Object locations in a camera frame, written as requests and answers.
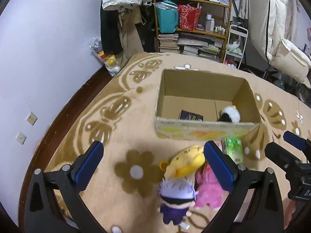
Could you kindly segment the wooden shelf unit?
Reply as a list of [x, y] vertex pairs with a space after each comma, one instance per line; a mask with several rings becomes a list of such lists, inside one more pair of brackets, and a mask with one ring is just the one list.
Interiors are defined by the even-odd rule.
[[153, 0], [156, 49], [223, 62], [232, 0]]

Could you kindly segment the yellow dog plush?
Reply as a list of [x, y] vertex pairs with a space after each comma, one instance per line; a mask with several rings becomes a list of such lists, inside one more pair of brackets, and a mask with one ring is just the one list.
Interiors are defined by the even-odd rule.
[[203, 146], [193, 145], [177, 153], [171, 162], [161, 161], [159, 168], [166, 179], [184, 178], [195, 173], [205, 162]]

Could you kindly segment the beige floral blanket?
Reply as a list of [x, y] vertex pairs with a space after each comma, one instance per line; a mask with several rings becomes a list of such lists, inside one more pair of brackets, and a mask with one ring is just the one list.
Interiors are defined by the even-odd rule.
[[159, 162], [169, 159], [197, 140], [174, 140], [156, 135], [155, 109], [160, 75], [165, 68], [189, 65], [202, 71], [243, 77], [259, 101], [264, 127], [248, 136], [252, 147], [281, 141], [277, 116], [284, 115], [289, 130], [310, 136], [310, 108], [297, 97], [250, 73], [204, 58], [178, 54], [140, 53], [92, 100], [70, 128], [47, 171], [71, 164], [96, 140], [104, 144], [104, 156], [81, 197], [106, 231], [183, 232], [165, 225], [156, 208], [159, 203]]

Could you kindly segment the lower wall socket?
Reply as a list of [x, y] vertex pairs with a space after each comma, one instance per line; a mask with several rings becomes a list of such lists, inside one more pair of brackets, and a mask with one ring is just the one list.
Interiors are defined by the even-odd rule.
[[17, 137], [16, 137], [16, 141], [17, 141], [18, 143], [20, 143], [21, 145], [24, 144], [24, 142], [25, 142], [26, 139], [27, 139], [27, 136], [24, 135], [22, 132], [19, 132], [18, 135], [17, 135]]

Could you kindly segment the white black fluffy plush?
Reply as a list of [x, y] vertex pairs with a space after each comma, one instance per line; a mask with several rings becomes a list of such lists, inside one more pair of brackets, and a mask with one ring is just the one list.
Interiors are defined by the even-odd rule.
[[240, 113], [236, 106], [227, 106], [223, 108], [219, 113], [219, 122], [239, 123]]

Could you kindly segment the white metal cart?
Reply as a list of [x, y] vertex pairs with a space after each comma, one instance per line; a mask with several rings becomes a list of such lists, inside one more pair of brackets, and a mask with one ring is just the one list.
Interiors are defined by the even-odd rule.
[[224, 64], [231, 67], [235, 66], [237, 69], [240, 68], [245, 54], [248, 35], [248, 29], [237, 24], [230, 24], [223, 61]]

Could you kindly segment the beige coat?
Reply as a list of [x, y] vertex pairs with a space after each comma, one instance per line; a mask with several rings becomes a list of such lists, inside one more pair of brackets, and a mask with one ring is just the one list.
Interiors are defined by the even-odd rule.
[[119, 14], [119, 36], [123, 51], [117, 54], [117, 61], [121, 68], [125, 66], [128, 59], [144, 52], [136, 24], [142, 22], [140, 7], [125, 10]]

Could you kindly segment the black tissue pack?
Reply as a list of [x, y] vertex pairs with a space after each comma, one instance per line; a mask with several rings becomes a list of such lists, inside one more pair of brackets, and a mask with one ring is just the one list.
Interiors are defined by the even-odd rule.
[[179, 114], [180, 120], [194, 120], [194, 121], [202, 121], [204, 120], [204, 117], [199, 114], [195, 114], [189, 111], [181, 110]]

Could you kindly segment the pink plush toy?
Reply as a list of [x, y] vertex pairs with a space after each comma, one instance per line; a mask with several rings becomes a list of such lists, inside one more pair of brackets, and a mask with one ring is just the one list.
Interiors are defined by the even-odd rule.
[[209, 206], [211, 209], [219, 209], [222, 206], [224, 190], [208, 162], [196, 172], [196, 191], [196, 208]]

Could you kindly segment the white padded chair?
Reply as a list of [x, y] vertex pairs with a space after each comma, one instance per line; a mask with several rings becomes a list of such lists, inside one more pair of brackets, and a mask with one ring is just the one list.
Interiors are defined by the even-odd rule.
[[270, 66], [310, 88], [310, 59], [285, 38], [288, 0], [249, 0], [252, 45]]

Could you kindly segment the plastic bag with toys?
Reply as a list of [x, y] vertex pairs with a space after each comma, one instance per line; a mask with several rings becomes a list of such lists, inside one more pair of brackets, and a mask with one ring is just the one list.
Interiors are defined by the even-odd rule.
[[120, 72], [121, 68], [116, 59], [116, 56], [112, 54], [106, 54], [103, 51], [100, 37], [93, 37], [93, 42], [90, 45], [90, 49], [93, 55], [97, 57], [97, 59], [107, 69], [107, 71], [112, 77], [114, 77]]

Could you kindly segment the wall socket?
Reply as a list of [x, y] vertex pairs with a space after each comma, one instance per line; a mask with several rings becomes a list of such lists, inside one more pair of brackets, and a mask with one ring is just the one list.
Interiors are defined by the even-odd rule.
[[32, 126], [36, 123], [37, 120], [38, 117], [33, 112], [30, 112], [30, 114], [26, 118], [26, 121]]
[[27, 136], [24, 135], [22, 132], [19, 132], [18, 135], [17, 135], [17, 137], [16, 137], [16, 141], [17, 141], [18, 143], [20, 143], [21, 145], [24, 144], [24, 142], [25, 142], [26, 139], [27, 139]]

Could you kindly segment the upper wall socket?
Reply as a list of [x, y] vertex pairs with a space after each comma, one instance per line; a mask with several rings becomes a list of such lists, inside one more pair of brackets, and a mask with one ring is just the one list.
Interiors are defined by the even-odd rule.
[[38, 117], [33, 112], [30, 112], [30, 114], [26, 118], [26, 121], [32, 126], [36, 123], [37, 120]]

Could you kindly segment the stack of books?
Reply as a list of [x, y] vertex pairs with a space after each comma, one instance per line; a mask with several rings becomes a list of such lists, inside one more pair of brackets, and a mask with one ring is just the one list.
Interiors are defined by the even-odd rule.
[[179, 53], [177, 44], [179, 34], [159, 34], [159, 51], [160, 53]]

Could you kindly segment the red patterned bag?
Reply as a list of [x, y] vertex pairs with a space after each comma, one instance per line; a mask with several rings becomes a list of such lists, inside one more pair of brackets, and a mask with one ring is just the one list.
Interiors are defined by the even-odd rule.
[[182, 30], [196, 30], [201, 14], [201, 8], [190, 5], [178, 5], [179, 27]]

